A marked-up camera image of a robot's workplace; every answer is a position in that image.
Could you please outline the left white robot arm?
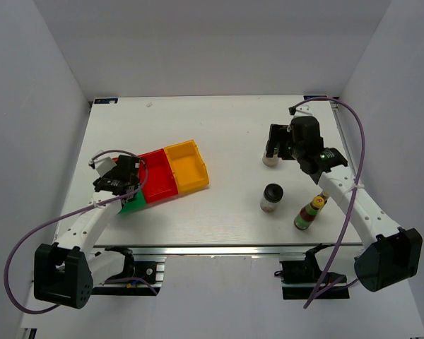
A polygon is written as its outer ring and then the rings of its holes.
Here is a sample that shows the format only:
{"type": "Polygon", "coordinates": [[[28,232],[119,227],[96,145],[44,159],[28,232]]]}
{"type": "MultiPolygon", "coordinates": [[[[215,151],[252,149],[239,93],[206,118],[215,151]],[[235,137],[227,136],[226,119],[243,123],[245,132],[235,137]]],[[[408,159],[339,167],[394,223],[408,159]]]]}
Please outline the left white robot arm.
{"type": "Polygon", "coordinates": [[[145,160],[120,155],[93,182],[89,209],[52,244],[41,244],[34,258],[34,297],[40,301],[81,309],[93,289],[110,278],[126,282],[135,273],[129,249],[112,246],[93,253],[96,241],[122,208],[135,199],[148,175],[145,160]]]}

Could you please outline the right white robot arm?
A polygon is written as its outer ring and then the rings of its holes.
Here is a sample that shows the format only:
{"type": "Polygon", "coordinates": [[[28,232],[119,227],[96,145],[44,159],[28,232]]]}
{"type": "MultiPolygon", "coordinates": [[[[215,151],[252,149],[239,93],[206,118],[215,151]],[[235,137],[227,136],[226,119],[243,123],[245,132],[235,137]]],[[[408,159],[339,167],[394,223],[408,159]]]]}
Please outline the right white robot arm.
{"type": "Polygon", "coordinates": [[[297,161],[300,169],[350,214],[349,222],[365,248],[354,263],[363,287],[376,292],[416,275],[423,244],[420,233],[402,228],[355,184],[356,176],[345,157],[324,146],[315,117],[295,117],[288,125],[272,124],[265,154],[297,161]]]}

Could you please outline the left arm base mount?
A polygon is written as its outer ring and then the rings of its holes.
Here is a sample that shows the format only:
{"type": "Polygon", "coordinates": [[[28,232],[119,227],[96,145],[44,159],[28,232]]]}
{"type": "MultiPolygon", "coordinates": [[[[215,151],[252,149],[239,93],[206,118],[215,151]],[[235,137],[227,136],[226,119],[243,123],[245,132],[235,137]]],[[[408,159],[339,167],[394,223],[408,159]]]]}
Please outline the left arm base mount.
{"type": "Polygon", "coordinates": [[[165,259],[112,246],[91,252],[88,269],[93,278],[92,295],[156,296],[163,281],[165,259]]]}

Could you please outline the white spice jar black lid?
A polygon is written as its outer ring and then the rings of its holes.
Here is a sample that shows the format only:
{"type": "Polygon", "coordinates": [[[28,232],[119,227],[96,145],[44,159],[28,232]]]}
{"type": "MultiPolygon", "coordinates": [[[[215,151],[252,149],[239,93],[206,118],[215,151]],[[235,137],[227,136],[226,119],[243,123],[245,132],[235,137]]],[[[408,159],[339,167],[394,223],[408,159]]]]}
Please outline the white spice jar black lid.
{"type": "Polygon", "coordinates": [[[262,156],[262,162],[267,167],[276,167],[278,165],[279,160],[280,160],[280,158],[278,157],[278,151],[277,150],[274,150],[272,157],[267,156],[267,150],[264,151],[264,154],[262,156]]]}

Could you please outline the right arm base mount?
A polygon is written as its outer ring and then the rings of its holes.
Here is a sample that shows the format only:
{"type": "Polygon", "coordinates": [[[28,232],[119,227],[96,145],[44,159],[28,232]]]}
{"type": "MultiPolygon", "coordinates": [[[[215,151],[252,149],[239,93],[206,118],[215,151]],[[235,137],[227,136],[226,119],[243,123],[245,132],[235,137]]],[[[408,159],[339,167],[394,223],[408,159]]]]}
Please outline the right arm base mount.
{"type": "MultiPolygon", "coordinates": [[[[308,249],[302,259],[281,261],[281,269],[273,275],[281,279],[283,300],[307,300],[314,289],[322,270],[316,259],[316,254],[323,249],[332,247],[331,244],[319,244],[308,249]]],[[[328,272],[319,289],[329,286],[333,281],[341,278],[339,283],[333,286],[318,299],[349,299],[349,291],[346,287],[345,275],[328,272]]]]}

